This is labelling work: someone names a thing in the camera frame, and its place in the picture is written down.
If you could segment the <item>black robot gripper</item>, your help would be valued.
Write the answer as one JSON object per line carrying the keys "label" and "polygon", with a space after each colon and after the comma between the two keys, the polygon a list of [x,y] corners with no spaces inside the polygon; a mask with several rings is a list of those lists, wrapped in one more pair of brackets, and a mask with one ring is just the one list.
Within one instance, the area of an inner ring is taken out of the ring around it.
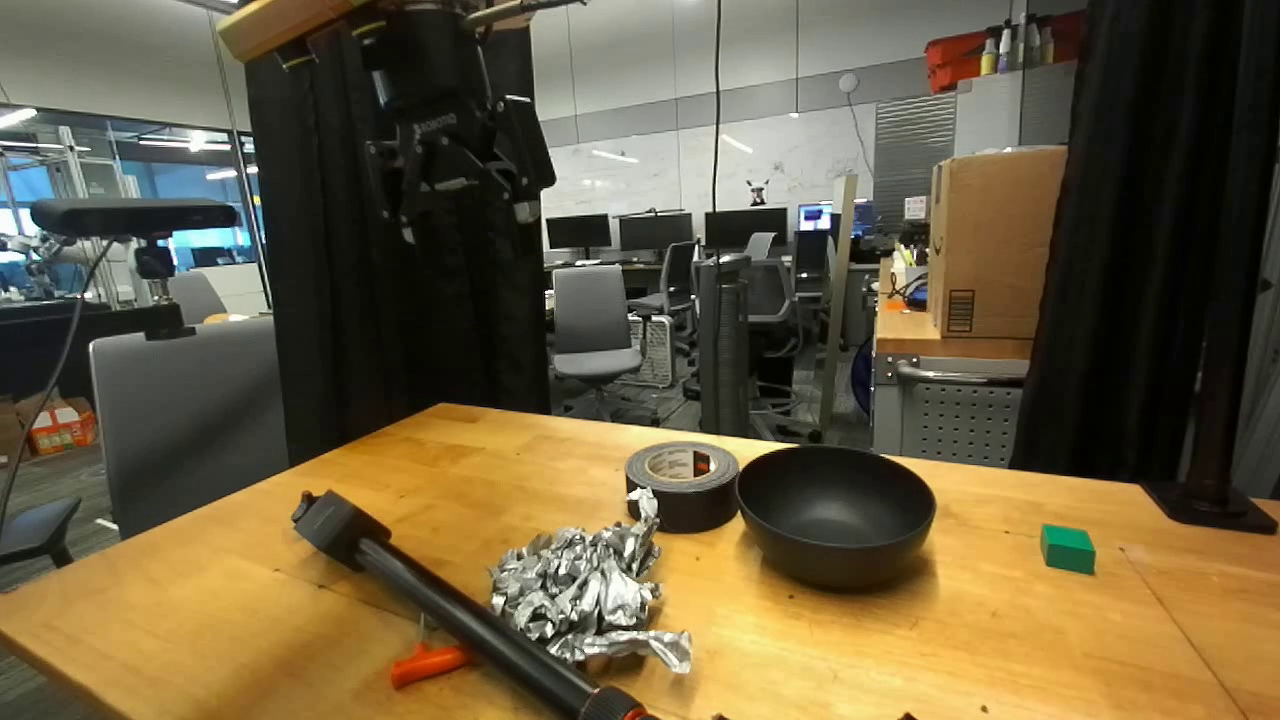
{"label": "black robot gripper", "polygon": [[554,182],[537,104],[492,91],[489,28],[492,9],[404,5],[361,34],[374,106],[392,119],[381,173],[404,241],[431,199],[492,192],[528,204]]}

